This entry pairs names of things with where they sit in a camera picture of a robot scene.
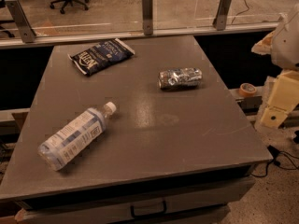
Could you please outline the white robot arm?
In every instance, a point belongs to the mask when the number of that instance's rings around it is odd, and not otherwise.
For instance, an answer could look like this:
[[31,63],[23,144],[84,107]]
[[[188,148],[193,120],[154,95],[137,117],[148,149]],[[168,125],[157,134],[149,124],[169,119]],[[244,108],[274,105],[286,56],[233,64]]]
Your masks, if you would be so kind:
[[260,119],[262,125],[278,128],[299,105],[299,4],[282,14],[277,28],[251,51],[269,54],[272,64],[281,68]]

